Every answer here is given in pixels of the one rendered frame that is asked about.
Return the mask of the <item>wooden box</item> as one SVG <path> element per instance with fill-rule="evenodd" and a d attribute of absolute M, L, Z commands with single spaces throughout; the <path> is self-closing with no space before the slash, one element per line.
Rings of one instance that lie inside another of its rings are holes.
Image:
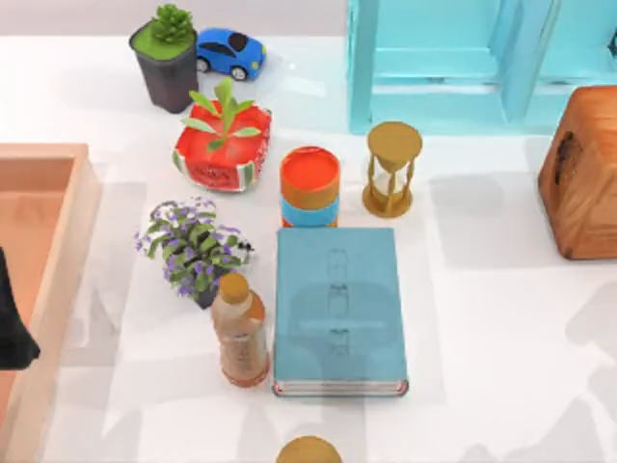
<path fill-rule="evenodd" d="M 577 88 L 538 176 L 566 259 L 617 259 L 617 85 Z"/>

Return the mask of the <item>dark grey plant pot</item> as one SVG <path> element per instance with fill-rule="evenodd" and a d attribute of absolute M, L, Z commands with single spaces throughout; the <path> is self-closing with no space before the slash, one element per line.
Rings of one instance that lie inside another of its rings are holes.
<path fill-rule="evenodd" d="M 192 15 L 167 3 L 129 39 L 153 105 L 179 114 L 192 104 L 199 88 Z"/>

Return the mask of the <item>blue toy car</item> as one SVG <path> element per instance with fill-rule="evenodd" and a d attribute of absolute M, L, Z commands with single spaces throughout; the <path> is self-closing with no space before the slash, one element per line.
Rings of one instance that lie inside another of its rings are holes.
<path fill-rule="evenodd" d="M 261 41 L 221 27 L 199 32 L 196 45 L 197 71 L 216 71 L 236 81 L 255 80 L 266 61 Z"/>

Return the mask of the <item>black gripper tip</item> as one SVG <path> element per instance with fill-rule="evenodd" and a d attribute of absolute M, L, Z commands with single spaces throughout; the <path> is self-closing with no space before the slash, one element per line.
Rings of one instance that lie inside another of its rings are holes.
<path fill-rule="evenodd" d="M 18 312 L 4 249 L 0 247 L 0 370 L 24 370 L 40 356 L 40 347 Z"/>

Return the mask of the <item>salmon shallow box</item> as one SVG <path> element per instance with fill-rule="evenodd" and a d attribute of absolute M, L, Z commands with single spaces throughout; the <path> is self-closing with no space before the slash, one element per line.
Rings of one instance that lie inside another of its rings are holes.
<path fill-rule="evenodd" d="M 39 357 L 0 369 L 0 463 L 39 463 L 100 184 L 85 144 L 0 143 L 0 247 Z"/>

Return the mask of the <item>orange and blue can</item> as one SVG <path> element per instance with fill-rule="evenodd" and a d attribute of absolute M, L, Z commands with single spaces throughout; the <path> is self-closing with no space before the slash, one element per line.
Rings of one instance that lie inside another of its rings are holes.
<path fill-rule="evenodd" d="M 298 147 L 280 166 L 281 214 L 285 228 L 338 226 L 340 163 L 330 151 Z"/>

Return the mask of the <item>golden round top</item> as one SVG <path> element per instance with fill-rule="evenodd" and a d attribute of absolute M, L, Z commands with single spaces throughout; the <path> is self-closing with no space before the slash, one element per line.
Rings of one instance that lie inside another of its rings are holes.
<path fill-rule="evenodd" d="M 301 436 L 289 441 L 276 463 L 343 463 L 336 448 L 318 436 Z"/>

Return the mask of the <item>golden hourglass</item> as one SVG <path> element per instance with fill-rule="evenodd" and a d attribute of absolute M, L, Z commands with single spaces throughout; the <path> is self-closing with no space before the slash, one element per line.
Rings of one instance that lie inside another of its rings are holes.
<path fill-rule="evenodd" d="M 375 125 L 367 135 L 370 158 L 362 202 L 373 215 L 396 218 L 413 201 L 411 182 L 422 138 L 411 125 L 389 121 Z"/>

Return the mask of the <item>red watermelon plant pot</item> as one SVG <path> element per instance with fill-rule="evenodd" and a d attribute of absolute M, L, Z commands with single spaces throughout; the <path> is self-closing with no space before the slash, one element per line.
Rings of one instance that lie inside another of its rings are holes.
<path fill-rule="evenodd" d="M 252 100 L 238 101 L 223 78 L 213 99 L 197 91 L 175 144 L 176 168 L 209 190 L 242 192 L 259 178 L 270 145 L 272 113 Z"/>

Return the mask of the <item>purple flower plant pot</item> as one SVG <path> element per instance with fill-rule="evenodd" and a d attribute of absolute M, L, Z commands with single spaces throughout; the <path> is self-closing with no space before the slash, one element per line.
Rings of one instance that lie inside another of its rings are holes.
<path fill-rule="evenodd" d="M 145 257 L 163 260 L 164 279 L 178 296 L 204 310 L 212 305 L 221 278 L 239 271 L 255 251 L 240 230 L 217 221 L 215 203 L 202 196 L 157 205 L 134 242 Z"/>

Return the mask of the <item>light blue rack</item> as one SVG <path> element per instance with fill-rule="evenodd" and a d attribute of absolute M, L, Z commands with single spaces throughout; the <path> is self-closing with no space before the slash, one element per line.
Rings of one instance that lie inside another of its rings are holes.
<path fill-rule="evenodd" d="M 617 84 L 617 0 L 347 0 L 346 77 L 357 134 L 550 134 L 575 88 Z"/>

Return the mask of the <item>blue book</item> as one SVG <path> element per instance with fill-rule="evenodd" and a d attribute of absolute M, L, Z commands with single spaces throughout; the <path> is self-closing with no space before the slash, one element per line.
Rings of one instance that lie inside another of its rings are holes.
<path fill-rule="evenodd" d="M 404 395 L 393 229 L 289 228 L 277 239 L 274 394 Z"/>

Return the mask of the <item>brown tea bottle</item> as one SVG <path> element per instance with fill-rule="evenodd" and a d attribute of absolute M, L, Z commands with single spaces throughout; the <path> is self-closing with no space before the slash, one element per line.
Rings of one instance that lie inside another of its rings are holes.
<path fill-rule="evenodd" d="M 242 274 L 229 273 L 220 279 L 210 313 L 225 377 L 242 388 L 261 383 L 270 367 L 266 311 Z"/>

